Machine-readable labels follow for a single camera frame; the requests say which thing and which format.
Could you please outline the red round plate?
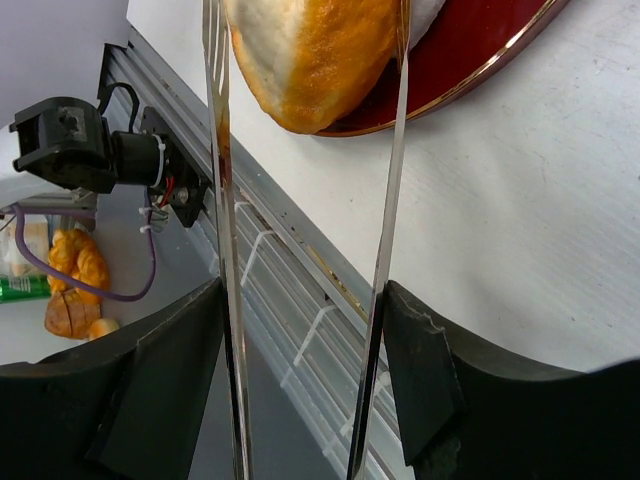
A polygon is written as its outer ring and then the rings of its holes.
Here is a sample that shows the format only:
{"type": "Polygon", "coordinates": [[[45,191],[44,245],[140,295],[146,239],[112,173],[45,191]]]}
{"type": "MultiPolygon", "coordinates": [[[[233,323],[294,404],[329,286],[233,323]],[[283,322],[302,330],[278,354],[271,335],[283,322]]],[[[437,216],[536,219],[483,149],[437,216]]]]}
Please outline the red round plate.
{"type": "Polygon", "coordinates": [[[562,0],[445,2],[409,54],[407,117],[469,93],[515,58],[566,5],[562,0]]]}

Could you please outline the metal serving tongs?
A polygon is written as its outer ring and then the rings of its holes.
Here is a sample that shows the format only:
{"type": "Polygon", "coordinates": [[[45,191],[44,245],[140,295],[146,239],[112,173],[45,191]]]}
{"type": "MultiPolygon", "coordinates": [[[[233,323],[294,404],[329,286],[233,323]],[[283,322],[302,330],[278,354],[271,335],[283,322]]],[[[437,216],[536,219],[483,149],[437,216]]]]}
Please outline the metal serving tongs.
{"type": "MultiPolygon", "coordinates": [[[[411,4],[403,1],[396,14],[397,59],[400,83],[389,164],[381,237],[374,272],[365,355],[359,379],[353,421],[347,478],[362,479],[366,474],[369,425],[374,402],[376,372],[384,324],[387,285],[394,242],[399,190],[404,159],[404,131],[408,100],[408,46],[411,4]]],[[[231,386],[234,441],[234,471],[239,479],[250,479],[252,437],[249,420],[249,394],[241,287],[238,271],[237,229],[231,156],[229,112],[230,32],[225,5],[221,1],[202,4],[202,45],[206,67],[207,104],[211,127],[211,163],[215,188],[216,228],[219,266],[227,295],[225,311],[227,367],[231,386]]]]}

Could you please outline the white topped oval bread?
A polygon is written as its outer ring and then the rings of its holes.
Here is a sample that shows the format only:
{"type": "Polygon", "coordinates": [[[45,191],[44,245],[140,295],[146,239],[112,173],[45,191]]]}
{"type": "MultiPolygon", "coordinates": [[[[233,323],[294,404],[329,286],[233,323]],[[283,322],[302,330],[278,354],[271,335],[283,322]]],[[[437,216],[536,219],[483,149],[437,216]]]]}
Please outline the white topped oval bread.
{"type": "Polygon", "coordinates": [[[260,108],[316,134],[352,112],[400,54],[398,1],[227,1],[234,56],[260,108]]]}

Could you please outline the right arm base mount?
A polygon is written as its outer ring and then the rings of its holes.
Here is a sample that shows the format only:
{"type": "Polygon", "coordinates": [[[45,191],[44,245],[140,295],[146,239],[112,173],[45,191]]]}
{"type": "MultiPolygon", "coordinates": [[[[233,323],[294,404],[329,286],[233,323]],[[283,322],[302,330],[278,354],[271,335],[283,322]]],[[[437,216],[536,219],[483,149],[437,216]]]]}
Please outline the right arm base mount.
{"type": "Polygon", "coordinates": [[[98,106],[73,97],[38,102],[16,113],[9,131],[18,135],[15,171],[96,194],[110,194],[118,184],[143,186],[186,228],[197,220],[211,185],[177,134],[154,108],[140,107],[127,83],[104,87],[98,106]],[[132,100],[125,131],[111,131],[104,116],[118,88],[132,100]]]}

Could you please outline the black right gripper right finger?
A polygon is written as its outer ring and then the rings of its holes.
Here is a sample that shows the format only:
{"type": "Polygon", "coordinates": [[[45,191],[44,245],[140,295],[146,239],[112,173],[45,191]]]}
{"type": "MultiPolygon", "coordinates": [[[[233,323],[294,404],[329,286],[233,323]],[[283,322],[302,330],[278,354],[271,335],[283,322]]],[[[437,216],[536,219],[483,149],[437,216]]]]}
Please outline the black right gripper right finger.
{"type": "Polygon", "coordinates": [[[639,363],[545,364],[456,325],[398,283],[384,318],[405,462],[419,479],[635,479],[639,363]]]}

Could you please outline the green box below table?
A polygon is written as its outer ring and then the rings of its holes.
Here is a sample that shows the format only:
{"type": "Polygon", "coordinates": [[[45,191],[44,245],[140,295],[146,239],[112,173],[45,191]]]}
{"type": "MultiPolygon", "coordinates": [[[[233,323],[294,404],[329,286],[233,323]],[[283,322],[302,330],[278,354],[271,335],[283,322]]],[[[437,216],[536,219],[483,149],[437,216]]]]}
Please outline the green box below table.
{"type": "Polygon", "coordinates": [[[50,286],[43,275],[1,278],[0,301],[2,304],[37,300],[49,296],[50,286]]]}

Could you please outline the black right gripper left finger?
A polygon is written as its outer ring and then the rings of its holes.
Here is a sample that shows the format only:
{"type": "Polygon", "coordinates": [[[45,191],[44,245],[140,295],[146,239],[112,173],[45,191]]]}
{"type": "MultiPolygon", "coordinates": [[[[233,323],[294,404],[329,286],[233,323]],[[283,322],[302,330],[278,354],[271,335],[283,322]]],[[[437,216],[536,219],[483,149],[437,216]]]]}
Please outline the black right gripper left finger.
{"type": "Polygon", "coordinates": [[[1,368],[5,479],[184,479],[223,336],[219,280],[36,363],[1,368]]]}

